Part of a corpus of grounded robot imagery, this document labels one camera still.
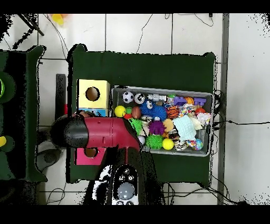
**metal frame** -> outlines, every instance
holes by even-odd
[[[223,34],[222,34],[222,59],[221,59],[221,80],[220,90],[224,93],[221,98],[220,116],[226,120],[227,106],[227,71],[228,71],[228,47],[229,47],[229,13],[223,13]],[[222,123],[222,128],[219,130],[219,149],[218,149],[218,185],[217,190],[224,194],[224,172],[225,172],[225,133],[226,122]],[[218,194],[218,205],[223,204],[223,196]]]

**football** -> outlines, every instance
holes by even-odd
[[[134,100],[134,95],[131,92],[124,92],[123,93],[123,101],[126,104],[129,104],[130,102],[132,102]]]

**green mat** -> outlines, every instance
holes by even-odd
[[[37,62],[44,52],[34,46],[27,52],[0,50],[0,79],[5,91],[0,98],[0,180],[46,181],[35,166],[38,95]]]
[[[77,79],[106,80],[111,86],[134,86],[213,93],[215,55],[124,54],[87,52],[83,44],[69,51],[69,80],[72,80],[72,112],[76,111]],[[74,165],[74,149],[68,155],[70,182],[95,180],[98,166]],[[209,183],[206,157],[153,154],[157,177],[162,182]]]

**orange basketball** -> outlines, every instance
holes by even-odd
[[[192,97],[184,97],[188,104],[194,104],[194,100]]]

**circular hole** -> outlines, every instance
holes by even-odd
[[[85,92],[85,96],[86,96],[87,100],[89,100],[89,101],[96,101],[99,99],[100,93],[99,93],[98,88],[90,87]]]
[[[88,158],[94,158],[98,154],[97,148],[85,148],[84,153]]]

